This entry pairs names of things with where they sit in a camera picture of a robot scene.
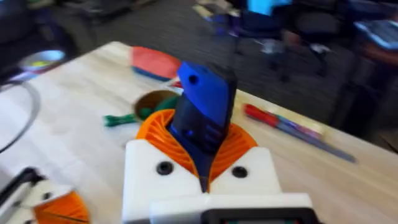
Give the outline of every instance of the green object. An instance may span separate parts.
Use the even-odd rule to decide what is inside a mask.
[[[147,119],[147,117],[149,117],[153,112],[154,112],[154,110],[152,110],[152,108],[141,108],[141,109],[138,111],[138,116],[139,116],[141,119],[145,120],[145,119]]]
[[[137,122],[136,115],[127,114],[124,116],[104,116],[104,123],[106,127],[115,127],[120,124],[129,124]]]
[[[171,96],[171,97],[164,99],[158,105],[156,105],[154,111],[160,111],[160,110],[165,110],[165,109],[175,109],[179,98],[180,98],[180,96]]]

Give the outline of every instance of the blue object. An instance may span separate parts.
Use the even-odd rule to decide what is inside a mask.
[[[145,70],[143,70],[141,68],[138,68],[138,67],[135,67],[135,66],[132,66],[131,69],[133,71],[135,71],[136,73],[138,73],[138,74],[145,75],[145,76],[148,76],[150,78],[154,78],[156,80],[160,80],[160,81],[163,81],[163,82],[166,82],[166,81],[170,80],[169,78],[165,78],[165,77],[162,77],[160,75],[153,74],[151,72],[145,71]]]
[[[229,86],[223,78],[205,66],[183,62],[178,75],[184,94],[198,110],[219,126],[224,126],[227,118]]]
[[[291,3],[292,0],[248,0],[248,10],[271,16],[274,7],[284,6]]]
[[[206,192],[211,163],[228,133],[236,77],[188,62],[177,73],[184,92],[167,129],[193,159]]]

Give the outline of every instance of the orange robot part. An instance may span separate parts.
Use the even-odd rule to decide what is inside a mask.
[[[80,196],[72,191],[34,207],[38,224],[90,223],[90,216]]]
[[[161,110],[150,115],[141,125],[136,139],[145,139],[157,149],[169,156],[182,167],[198,177],[198,172],[189,153],[166,129],[175,110]],[[211,165],[208,184],[215,180],[227,168],[257,143],[245,130],[236,124],[229,126],[228,135],[218,150]]]

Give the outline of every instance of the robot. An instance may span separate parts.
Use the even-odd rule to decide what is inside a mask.
[[[123,223],[320,223],[307,194],[283,193],[270,151],[231,123],[232,72],[184,62],[175,110],[126,145]]]

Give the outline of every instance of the black screw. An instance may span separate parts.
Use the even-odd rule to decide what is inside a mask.
[[[169,175],[173,172],[173,164],[171,162],[163,161],[156,167],[156,172],[160,175]]]
[[[19,207],[21,205],[21,201],[16,201],[12,204],[14,207]]]
[[[196,75],[190,75],[188,77],[188,81],[191,83],[191,85],[195,85],[198,83],[198,77]]]
[[[245,178],[248,176],[248,171],[244,167],[237,166],[234,167],[234,169],[232,169],[232,175],[234,175],[237,178]]]
[[[47,200],[47,199],[49,199],[51,196],[52,196],[52,193],[51,193],[51,192],[47,192],[47,193],[44,193],[44,194],[43,194],[42,199],[43,199],[43,200]]]

